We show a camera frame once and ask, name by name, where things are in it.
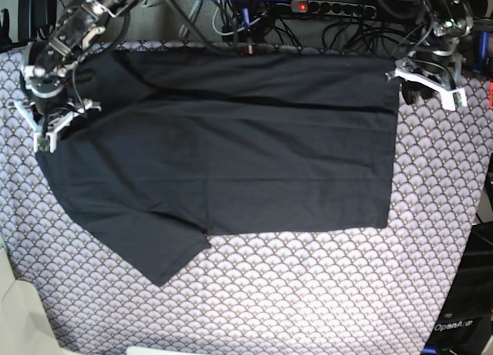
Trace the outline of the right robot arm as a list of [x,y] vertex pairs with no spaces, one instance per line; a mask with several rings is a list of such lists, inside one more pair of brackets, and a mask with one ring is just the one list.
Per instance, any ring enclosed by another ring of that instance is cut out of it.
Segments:
[[53,153],[60,132],[101,104],[84,99],[76,88],[76,70],[89,57],[96,39],[106,31],[105,21],[117,18],[142,0],[84,0],[68,8],[44,43],[25,48],[21,84],[26,98],[9,106],[32,130],[34,151]]

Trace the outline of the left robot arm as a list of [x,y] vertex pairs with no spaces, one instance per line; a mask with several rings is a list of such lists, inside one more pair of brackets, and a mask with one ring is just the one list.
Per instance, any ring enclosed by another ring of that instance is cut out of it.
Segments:
[[473,17],[462,0],[416,0],[415,4],[415,11],[399,13],[416,22],[404,38],[414,41],[397,45],[405,53],[387,77],[402,80],[401,93],[408,105],[436,95],[443,109],[466,107],[466,92],[459,86],[464,58],[456,49],[471,33]]

